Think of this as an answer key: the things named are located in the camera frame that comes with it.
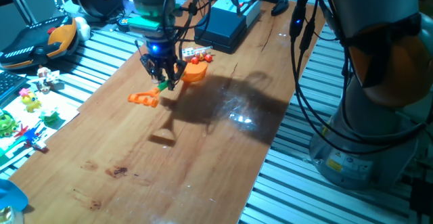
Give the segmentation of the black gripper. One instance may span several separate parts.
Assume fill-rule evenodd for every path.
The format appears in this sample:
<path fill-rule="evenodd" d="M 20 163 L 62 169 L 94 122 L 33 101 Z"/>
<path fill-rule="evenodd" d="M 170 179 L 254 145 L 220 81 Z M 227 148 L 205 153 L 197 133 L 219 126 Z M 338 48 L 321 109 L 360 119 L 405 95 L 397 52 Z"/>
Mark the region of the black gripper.
<path fill-rule="evenodd" d="M 140 57 L 140 61 L 154 82 L 162 81 L 162 69 L 157 60 L 176 60 L 175 44 L 169 40 L 146 37 L 147 53 Z M 168 89 L 173 91 L 180 81 L 186 68 L 186 61 L 176 60 L 168 67 Z"/>

